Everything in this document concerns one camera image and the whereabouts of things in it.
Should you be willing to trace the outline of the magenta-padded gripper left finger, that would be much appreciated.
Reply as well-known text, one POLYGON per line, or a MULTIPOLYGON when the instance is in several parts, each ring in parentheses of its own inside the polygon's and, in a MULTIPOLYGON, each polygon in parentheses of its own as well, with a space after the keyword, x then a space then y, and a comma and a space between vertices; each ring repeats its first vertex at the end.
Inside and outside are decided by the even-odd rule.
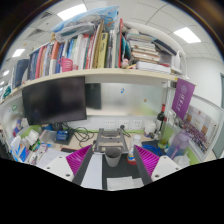
POLYGON ((92 146, 88 145, 67 156, 57 156, 44 169, 65 180, 80 185, 92 155, 92 146))

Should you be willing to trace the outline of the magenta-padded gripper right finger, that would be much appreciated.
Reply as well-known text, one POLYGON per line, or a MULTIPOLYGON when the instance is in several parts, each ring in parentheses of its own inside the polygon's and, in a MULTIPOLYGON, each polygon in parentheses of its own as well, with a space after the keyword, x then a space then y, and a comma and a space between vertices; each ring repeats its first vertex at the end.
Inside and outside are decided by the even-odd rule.
POLYGON ((134 146, 134 157, 144 185, 181 170, 169 157, 159 157, 137 145, 134 146))

